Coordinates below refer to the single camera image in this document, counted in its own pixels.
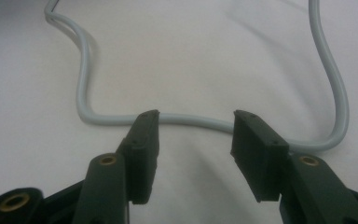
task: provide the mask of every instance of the white fabric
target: white fabric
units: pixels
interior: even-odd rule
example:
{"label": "white fabric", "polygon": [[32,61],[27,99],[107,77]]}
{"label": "white fabric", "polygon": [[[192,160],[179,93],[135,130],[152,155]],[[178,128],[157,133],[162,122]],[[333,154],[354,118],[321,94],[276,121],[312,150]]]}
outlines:
{"label": "white fabric", "polygon": [[[149,109],[233,120],[262,117],[281,136],[326,136],[332,93],[313,44],[308,1],[61,0],[56,10],[90,34],[92,108]],[[84,178],[129,127],[81,122],[78,49],[46,23],[46,1],[0,1],[0,194],[35,187],[49,196]],[[321,2],[322,24],[346,84],[344,141],[318,154],[358,190],[358,2]],[[231,136],[160,126],[151,200],[131,223],[278,223],[277,203],[256,203],[229,155]]]}

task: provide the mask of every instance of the white cable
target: white cable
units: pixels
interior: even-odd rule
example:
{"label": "white cable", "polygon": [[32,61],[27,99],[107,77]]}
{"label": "white cable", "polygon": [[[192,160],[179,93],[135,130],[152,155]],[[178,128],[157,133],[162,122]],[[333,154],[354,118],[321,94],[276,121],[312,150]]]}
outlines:
{"label": "white cable", "polygon": [[[76,34],[81,52],[80,75],[76,90],[76,107],[79,117],[84,122],[95,125],[132,125],[137,115],[98,115],[89,108],[87,104],[87,87],[90,72],[89,42],[79,25],[69,18],[53,11],[58,1],[59,0],[48,1],[45,7],[45,15],[47,20],[59,21],[67,25]],[[336,104],[336,122],[333,131],[324,140],[311,142],[287,140],[292,151],[301,152],[322,151],[335,147],[344,138],[349,123],[348,99],[342,78],[324,38],[319,15],[319,0],[310,0],[310,28],[333,90]],[[159,123],[198,126],[224,133],[233,132],[233,123],[231,122],[192,115],[161,113]]]}

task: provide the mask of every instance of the metal grommet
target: metal grommet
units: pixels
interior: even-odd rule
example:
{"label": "metal grommet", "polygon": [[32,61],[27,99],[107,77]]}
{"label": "metal grommet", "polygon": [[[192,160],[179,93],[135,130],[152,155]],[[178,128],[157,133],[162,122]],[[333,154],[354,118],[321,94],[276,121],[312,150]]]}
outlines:
{"label": "metal grommet", "polygon": [[0,204],[1,212],[12,212],[17,210],[30,201],[30,196],[27,193],[18,193],[6,198]]}
{"label": "metal grommet", "polygon": [[111,165],[111,164],[114,164],[116,162],[116,160],[117,159],[114,156],[105,156],[100,159],[100,164],[101,165]]}
{"label": "metal grommet", "polygon": [[309,156],[302,156],[300,157],[300,160],[307,164],[307,165],[310,165],[310,166],[317,166],[319,165],[319,162],[317,160],[315,160],[314,158],[312,157],[309,157]]}

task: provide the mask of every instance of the clamp jaw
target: clamp jaw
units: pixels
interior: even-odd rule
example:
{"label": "clamp jaw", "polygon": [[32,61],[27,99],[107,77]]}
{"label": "clamp jaw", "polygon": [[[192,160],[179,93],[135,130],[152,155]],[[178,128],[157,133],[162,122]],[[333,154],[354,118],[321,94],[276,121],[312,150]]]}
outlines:
{"label": "clamp jaw", "polygon": [[[358,193],[320,158],[289,145],[255,114],[237,110],[231,155],[255,199],[279,201],[284,224],[358,224]],[[39,189],[0,196],[0,224],[128,224],[129,201],[145,204],[157,169],[158,111],[141,114],[115,153],[89,164],[86,178],[43,198]]]}

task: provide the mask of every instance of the cable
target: cable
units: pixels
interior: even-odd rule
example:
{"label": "cable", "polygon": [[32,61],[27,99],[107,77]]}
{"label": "cable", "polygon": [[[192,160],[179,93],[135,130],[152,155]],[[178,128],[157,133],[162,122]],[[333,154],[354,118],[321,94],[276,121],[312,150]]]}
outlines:
{"label": "cable", "polygon": [[[79,25],[69,18],[54,12],[58,1],[59,0],[48,1],[45,7],[45,15],[48,21],[59,21],[67,25],[76,34],[81,52],[80,75],[76,89],[76,107],[79,117],[84,122],[95,125],[132,125],[137,117],[136,115],[98,115],[89,108],[87,104],[87,87],[90,74],[89,42]],[[324,37],[319,13],[319,0],[310,0],[310,28],[333,91],[336,105],[336,121],[333,131],[328,137],[321,141],[300,142],[287,140],[292,151],[301,152],[323,151],[335,147],[344,138],[349,123],[347,94],[336,63]],[[231,122],[193,115],[161,113],[159,123],[197,126],[224,133],[233,132],[233,123]]]}

